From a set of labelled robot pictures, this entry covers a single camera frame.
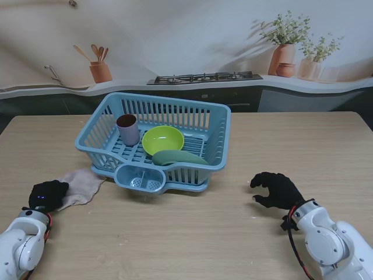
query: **potted plant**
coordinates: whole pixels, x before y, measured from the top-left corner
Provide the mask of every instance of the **potted plant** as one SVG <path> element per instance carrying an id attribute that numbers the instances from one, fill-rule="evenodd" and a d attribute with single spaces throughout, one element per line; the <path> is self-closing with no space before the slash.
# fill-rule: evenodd
<path id="1" fill-rule="evenodd" d="M 320 37 L 317 45 L 314 45 L 310 38 L 304 40 L 300 50 L 303 50 L 305 59 L 302 60 L 299 67 L 298 77 L 309 81 L 318 80 L 321 73 L 321 62 L 340 49 L 339 46 L 342 39 L 343 37 L 337 38 L 337 40 L 331 39 L 328 43 L 325 37 Z"/>
<path id="2" fill-rule="evenodd" d="M 280 63 L 293 63 L 294 45 L 307 39 L 308 24 L 309 17 L 298 16 L 297 19 L 294 19 L 290 10 L 287 11 L 285 17 L 278 14 L 276 20 L 270 23 L 261 23 L 262 38 L 278 45 L 270 62 L 269 75 L 276 75 L 276 69 Z"/>

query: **dish rack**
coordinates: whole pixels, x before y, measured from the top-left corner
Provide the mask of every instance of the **dish rack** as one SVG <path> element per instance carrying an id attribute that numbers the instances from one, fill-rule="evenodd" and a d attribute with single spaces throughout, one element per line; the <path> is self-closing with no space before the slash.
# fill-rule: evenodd
<path id="1" fill-rule="evenodd" d="M 116 120 L 123 114 L 133 114 L 138 120 L 140 142 L 135 146 L 121 140 Z M 114 178 L 119 186 L 145 194 L 169 189 L 199 192 L 207 188 L 211 173 L 226 165 L 230 116 L 230 109 L 221 104 L 115 92 L 95 110 L 75 146 L 91 158 L 95 173 Z M 210 165 L 155 166 L 142 147 L 142 137 L 158 125 L 180 130 L 185 138 L 182 150 Z"/>

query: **purple cup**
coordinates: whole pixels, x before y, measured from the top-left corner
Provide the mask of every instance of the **purple cup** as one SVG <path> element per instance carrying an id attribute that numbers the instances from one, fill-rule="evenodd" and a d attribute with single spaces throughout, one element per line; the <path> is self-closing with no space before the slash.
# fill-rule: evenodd
<path id="1" fill-rule="evenodd" d="M 117 119 L 117 127 L 124 144 L 134 146 L 140 141 L 138 121 L 134 115 L 126 114 Z"/>

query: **gas stove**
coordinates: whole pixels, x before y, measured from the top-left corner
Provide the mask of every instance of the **gas stove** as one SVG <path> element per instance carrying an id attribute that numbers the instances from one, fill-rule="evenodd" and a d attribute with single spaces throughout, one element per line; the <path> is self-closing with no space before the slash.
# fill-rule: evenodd
<path id="1" fill-rule="evenodd" d="M 232 82 L 263 79 L 251 71 L 246 72 L 219 72 L 211 74 L 161 76 L 150 80 L 147 85 L 185 85 L 188 83 L 211 83 L 211 82 Z"/>

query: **countertop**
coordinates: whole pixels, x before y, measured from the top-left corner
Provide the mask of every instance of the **countertop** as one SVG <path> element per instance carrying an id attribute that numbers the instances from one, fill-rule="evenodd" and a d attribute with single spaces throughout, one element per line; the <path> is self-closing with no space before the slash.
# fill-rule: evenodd
<path id="1" fill-rule="evenodd" d="M 279 76 L 262 75 L 262 80 L 243 80 L 234 82 L 212 82 L 212 83 L 194 83 L 186 85 L 147 85 L 149 79 L 115 79 L 110 82 L 99 83 L 96 85 L 87 85 L 87 89 L 72 89 L 61 86 L 42 87 L 28 85 L 22 89 L 0 89 L 0 99 L 30 96 L 30 95 L 54 95 L 70 93 L 81 96 L 96 96 L 105 93 L 126 91 L 126 90 L 194 90 L 194 89 L 213 89 L 213 88 L 236 88 L 245 86 L 263 86 L 278 89 L 292 90 L 300 93 L 312 94 L 333 94 L 344 93 L 353 90 L 373 87 L 373 77 L 356 80 L 353 82 L 336 83 L 318 83 L 301 80 L 298 78 L 284 78 Z"/>
<path id="2" fill-rule="evenodd" d="M 74 147 L 87 115 L 23 116 L 0 135 L 0 232 L 33 185 L 90 166 Z M 201 194 L 144 201 L 106 181 L 92 202 L 53 214 L 37 280 L 305 279 L 279 209 L 251 200 L 248 180 L 284 173 L 334 221 L 373 242 L 373 134 L 355 113 L 234 113 L 228 163 Z M 308 266 L 304 237 L 295 243 Z M 312 269 L 316 279 L 319 275 Z"/>

